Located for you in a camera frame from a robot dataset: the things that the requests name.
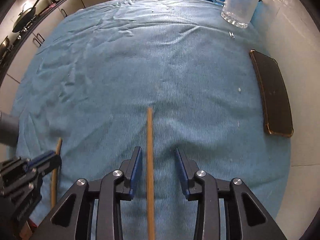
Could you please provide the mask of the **wooden chopstick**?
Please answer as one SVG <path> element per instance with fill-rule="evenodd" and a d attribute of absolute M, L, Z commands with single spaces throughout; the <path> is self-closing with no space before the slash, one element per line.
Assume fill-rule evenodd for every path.
<path fill-rule="evenodd" d="M 62 146 L 62 138 L 59 138 L 56 146 L 56 155 L 60 155 Z M 56 205 L 57 202 L 57 175 L 58 168 L 52 171 L 51 187 L 50 187 L 50 207 L 51 209 Z"/>
<path fill-rule="evenodd" d="M 155 199 L 154 199 L 154 177 L 153 177 L 153 118 L 152 108 L 147 109 L 147 131 L 146 131 L 146 201 L 148 239 L 155 240 Z"/>

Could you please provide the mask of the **black cylindrical utensil holder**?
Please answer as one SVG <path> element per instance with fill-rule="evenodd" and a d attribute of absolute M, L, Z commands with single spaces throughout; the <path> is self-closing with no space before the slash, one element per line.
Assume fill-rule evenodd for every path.
<path fill-rule="evenodd" d="M 16 147 L 19 136 L 19 118 L 1 112 L 0 142 L 3 145 Z"/>

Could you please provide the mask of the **blue table cloth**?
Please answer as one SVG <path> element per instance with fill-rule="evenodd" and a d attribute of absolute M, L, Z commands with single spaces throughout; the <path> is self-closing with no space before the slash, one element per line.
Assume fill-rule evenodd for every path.
<path fill-rule="evenodd" d="M 67 16 L 18 87 L 19 139 L 8 156 L 34 158 L 61 138 L 62 196 L 145 148 L 152 108 L 157 239 L 194 236 L 197 204 L 182 193 L 176 148 L 217 179 L 241 178 L 276 217 L 291 146 L 264 132 L 249 52 L 267 49 L 252 25 L 220 13 L 203 0 L 114 0 Z"/>

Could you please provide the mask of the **black smartphone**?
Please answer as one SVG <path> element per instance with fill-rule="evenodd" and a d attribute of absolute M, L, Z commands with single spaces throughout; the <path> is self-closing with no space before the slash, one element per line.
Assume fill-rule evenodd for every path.
<path fill-rule="evenodd" d="M 294 129 L 290 101 L 277 61 L 254 49 L 249 56 L 260 90 L 265 133 L 292 137 Z"/>

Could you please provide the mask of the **black wok with lid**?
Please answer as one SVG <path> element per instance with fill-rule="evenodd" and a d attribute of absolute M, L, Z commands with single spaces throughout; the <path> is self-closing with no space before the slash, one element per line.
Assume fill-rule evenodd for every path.
<path fill-rule="evenodd" d="M 31 19 L 35 16 L 36 12 L 36 5 L 39 3 L 40 0 L 36 0 L 34 5 L 27 9 L 26 11 L 23 11 L 19 14 L 18 19 L 16 20 L 12 32 L 13 33 L 18 33 L 20 32 L 28 22 L 31 21 Z"/>

